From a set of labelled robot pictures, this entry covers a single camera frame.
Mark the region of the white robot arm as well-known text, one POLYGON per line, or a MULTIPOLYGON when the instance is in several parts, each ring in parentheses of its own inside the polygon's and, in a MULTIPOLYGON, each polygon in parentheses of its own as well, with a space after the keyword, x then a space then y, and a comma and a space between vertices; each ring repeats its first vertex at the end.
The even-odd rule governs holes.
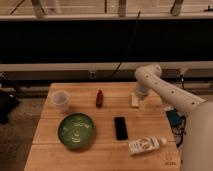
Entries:
POLYGON ((207 101, 161 79, 158 64, 135 70, 139 97, 152 89, 186 117, 181 171, 213 171, 213 101, 207 101))

